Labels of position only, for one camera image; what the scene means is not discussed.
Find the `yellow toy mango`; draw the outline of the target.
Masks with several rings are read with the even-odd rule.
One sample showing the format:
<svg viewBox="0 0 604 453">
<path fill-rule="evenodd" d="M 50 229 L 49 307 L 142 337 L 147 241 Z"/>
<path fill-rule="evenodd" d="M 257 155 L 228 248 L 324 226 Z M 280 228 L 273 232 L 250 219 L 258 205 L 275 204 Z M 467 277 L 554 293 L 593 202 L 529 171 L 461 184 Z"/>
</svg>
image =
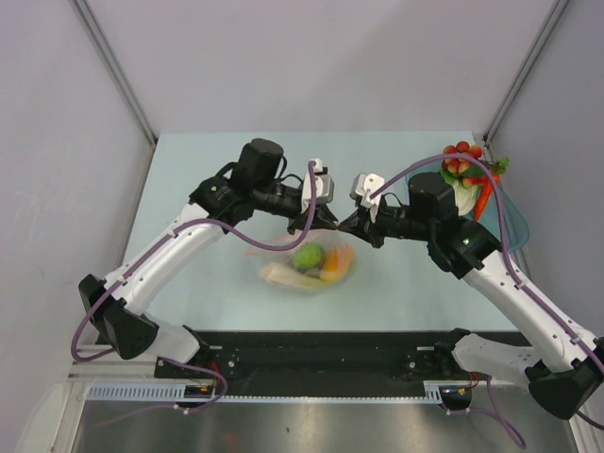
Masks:
<svg viewBox="0 0 604 453">
<path fill-rule="evenodd" d="M 331 248 L 319 273 L 319 278 L 327 283 L 341 280 L 349 271 L 354 259 L 354 250 L 348 243 Z"/>
</svg>

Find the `green round fruit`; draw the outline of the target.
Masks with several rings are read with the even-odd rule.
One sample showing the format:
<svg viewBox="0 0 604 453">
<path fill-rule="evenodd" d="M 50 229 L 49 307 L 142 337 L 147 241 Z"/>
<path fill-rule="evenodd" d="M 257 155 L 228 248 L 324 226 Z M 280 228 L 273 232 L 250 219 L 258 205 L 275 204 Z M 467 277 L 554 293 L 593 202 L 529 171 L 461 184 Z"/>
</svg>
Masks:
<svg viewBox="0 0 604 453">
<path fill-rule="evenodd" d="M 291 266 L 303 272 L 316 268 L 322 260 L 323 250 L 317 243 L 302 244 L 290 257 Z"/>
</svg>

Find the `clear zip top bag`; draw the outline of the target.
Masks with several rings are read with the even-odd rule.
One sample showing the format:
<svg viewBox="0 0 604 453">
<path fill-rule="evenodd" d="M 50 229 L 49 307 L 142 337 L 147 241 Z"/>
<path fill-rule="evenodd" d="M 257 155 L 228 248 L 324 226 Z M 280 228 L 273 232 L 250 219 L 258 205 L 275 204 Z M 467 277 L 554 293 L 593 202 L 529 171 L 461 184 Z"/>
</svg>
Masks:
<svg viewBox="0 0 604 453">
<path fill-rule="evenodd" d="M 335 230 L 311 230 L 294 249 L 280 252 L 249 246 L 259 277 L 279 288 L 320 293 L 342 282 L 355 269 L 352 244 Z"/>
</svg>

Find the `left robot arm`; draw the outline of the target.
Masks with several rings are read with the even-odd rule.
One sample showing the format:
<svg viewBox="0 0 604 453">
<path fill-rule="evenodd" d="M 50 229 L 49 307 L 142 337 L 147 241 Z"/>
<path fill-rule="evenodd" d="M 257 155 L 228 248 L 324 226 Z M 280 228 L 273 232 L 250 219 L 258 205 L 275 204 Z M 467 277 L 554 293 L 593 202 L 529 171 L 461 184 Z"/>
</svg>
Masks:
<svg viewBox="0 0 604 453">
<path fill-rule="evenodd" d="M 147 314 L 159 290 L 193 256 L 230 233 L 268 252 L 286 252 L 302 244 L 313 229 L 333 229 L 337 219 L 328 208 L 334 182 L 320 159 L 312 159 L 299 187 L 284 184 L 287 166 L 283 148 L 256 138 L 246 143 L 236 161 L 203 180 L 187 204 L 158 238 L 135 258 L 103 278 L 85 276 L 78 285 L 86 315 L 80 325 L 92 325 L 125 360 L 143 353 L 174 361 L 186 376 L 202 375 L 209 355 L 187 327 L 177 327 Z M 287 219 L 294 240 L 260 243 L 236 226 L 262 211 Z"/>
</svg>

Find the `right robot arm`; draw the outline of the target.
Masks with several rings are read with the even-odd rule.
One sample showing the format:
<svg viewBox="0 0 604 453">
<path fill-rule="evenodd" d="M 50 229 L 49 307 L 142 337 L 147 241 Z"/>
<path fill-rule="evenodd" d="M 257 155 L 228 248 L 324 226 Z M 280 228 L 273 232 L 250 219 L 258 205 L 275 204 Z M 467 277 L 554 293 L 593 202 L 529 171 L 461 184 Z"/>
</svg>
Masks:
<svg viewBox="0 0 604 453">
<path fill-rule="evenodd" d="M 603 341 L 568 317 L 515 265 L 483 225 L 461 217 L 453 188 L 438 173 L 414 175 L 410 202 L 392 207 L 378 193 L 383 177 L 359 174 L 350 196 L 356 211 L 340 223 L 375 248 L 385 239 L 426 243 L 432 261 L 489 299 L 528 340 L 527 347 L 486 340 L 463 329 L 437 352 L 445 378 L 489 375 L 528 389 L 548 413 L 568 420 L 603 382 Z"/>
</svg>

